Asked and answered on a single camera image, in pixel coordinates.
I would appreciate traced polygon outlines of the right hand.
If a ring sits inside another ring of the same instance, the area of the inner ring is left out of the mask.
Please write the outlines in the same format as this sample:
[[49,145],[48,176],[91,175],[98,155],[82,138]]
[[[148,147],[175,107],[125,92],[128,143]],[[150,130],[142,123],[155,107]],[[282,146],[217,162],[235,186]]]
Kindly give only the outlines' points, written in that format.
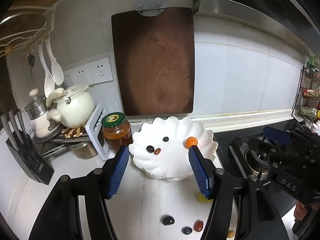
[[304,204],[302,204],[300,201],[296,201],[296,207],[294,210],[294,217],[297,220],[302,220],[305,215],[308,213],[308,208]]

